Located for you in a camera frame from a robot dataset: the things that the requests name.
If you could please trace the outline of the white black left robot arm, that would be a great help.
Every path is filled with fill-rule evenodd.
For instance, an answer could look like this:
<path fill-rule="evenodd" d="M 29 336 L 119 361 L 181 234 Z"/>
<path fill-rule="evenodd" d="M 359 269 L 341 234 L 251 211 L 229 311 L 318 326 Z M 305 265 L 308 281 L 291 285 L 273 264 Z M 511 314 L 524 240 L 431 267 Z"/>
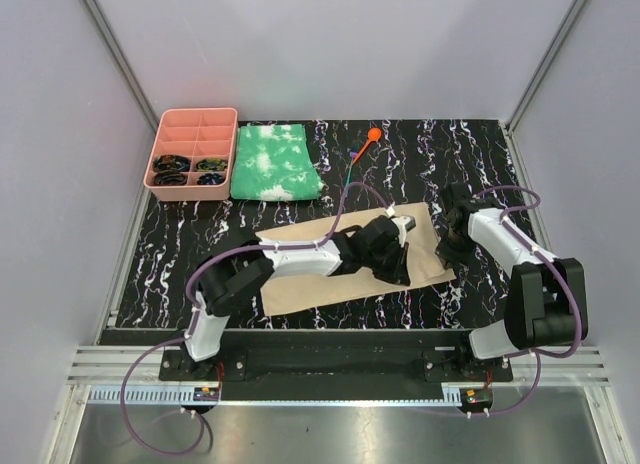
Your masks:
<path fill-rule="evenodd" d="M 181 368 L 193 379 L 208 378 L 231 313 L 271 280 L 368 269 L 379 281 L 409 285 L 408 237 L 415 226 L 410 216 L 383 215 L 311 241 L 276 241 L 251 233 L 241 237 L 236 248 L 206 259 L 188 280 L 193 317 L 184 332 Z"/>

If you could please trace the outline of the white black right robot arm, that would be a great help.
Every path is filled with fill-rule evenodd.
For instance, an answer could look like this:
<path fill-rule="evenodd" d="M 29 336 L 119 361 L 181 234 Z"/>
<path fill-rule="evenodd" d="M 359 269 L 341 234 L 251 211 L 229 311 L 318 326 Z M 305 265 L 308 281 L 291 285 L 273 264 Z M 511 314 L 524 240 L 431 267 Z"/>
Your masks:
<path fill-rule="evenodd" d="M 509 278 L 503 318 L 474 329 L 456 345 L 452 366 L 476 380 L 494 366 L 534 353 L 556 359 L 572 356 L 588 334 L 584 268 L 560 258 L 528 237 L 485 190 L 464 183 L 440 191 L 448 227 L 436 247 L 446 268 L 467 265 L 483 248 Z"/>

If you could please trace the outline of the beige cloth napkin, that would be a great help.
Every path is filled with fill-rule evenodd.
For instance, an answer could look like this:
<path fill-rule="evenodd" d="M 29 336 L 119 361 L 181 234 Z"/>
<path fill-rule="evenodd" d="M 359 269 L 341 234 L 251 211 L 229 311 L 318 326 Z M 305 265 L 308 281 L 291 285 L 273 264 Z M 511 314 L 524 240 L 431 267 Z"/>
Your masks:
<path fill-rule="evenodd" d="M 393 292 L 413 290 L 452 280 L 455 274 L 444 268 L 435 254 L 439 238 L 426 203 L 396 205 L 398 215 L 412 216 L 416 228 L 408 234 L 410 284 L 398 286 L 376 279 L 368 269 L 352 275 L 325 277 L 301 275 L 269 280 L 260 291 L 267 316 L 278 316 L 331 304 Z"/>

